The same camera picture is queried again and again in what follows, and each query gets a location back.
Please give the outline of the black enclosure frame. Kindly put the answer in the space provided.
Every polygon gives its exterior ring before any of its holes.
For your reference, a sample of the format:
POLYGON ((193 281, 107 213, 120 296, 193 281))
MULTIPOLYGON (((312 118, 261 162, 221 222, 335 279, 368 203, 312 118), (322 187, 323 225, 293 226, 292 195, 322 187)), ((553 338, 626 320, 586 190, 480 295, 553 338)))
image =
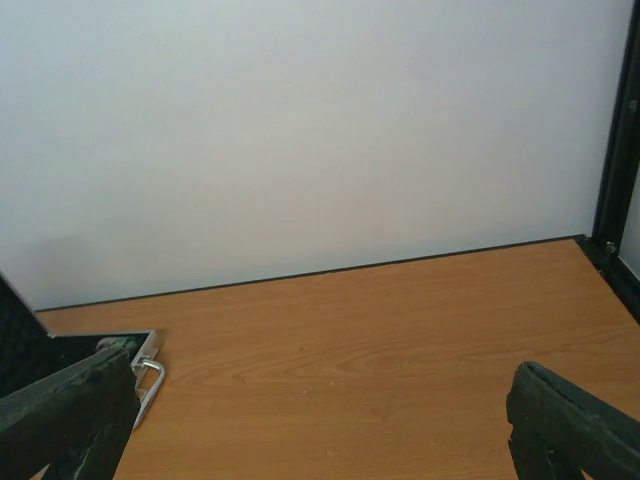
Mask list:
POLYGON ((639 275, 622 259, 622 240, 639 173, 639 3, 632 4, 594 225, 576 240, 628 312, 639 318, 639 275))

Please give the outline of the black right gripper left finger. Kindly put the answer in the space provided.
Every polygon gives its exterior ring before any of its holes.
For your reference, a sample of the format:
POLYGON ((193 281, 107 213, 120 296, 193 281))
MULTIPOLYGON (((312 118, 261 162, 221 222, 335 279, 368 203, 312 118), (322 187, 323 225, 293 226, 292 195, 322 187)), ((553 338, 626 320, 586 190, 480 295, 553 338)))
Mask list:
POLYGON ((128 354, 112 347, 1 399, 1 477, 111 479, 137 417, 128 354))

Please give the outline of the aluminium poker case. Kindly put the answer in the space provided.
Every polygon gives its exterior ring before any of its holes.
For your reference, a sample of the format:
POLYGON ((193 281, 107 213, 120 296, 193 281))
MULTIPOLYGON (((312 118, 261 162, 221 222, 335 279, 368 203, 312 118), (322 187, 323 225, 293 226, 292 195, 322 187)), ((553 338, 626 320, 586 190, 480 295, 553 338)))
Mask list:
POLYGON ((140 410, 134 422, 139 427, 157 396, 165 367, 156 360, 161 348, 155 330, 94 334, 56 335, 49 332, 29 305, 5 279, 1 279, 1 395, 10 395, 38 380, 67 368, 98 352, 104 337, 133 335, 142 341, 129 364, 136 377, 140 410))

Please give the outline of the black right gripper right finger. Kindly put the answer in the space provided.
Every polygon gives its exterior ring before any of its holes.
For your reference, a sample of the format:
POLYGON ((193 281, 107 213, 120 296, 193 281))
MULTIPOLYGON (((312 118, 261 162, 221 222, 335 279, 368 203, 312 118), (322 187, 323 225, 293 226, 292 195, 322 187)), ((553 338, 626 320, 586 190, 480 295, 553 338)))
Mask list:
POLYGON ((520 479, 639 477, 639 422, 537 362, 516 369, 506 414, 520 479))

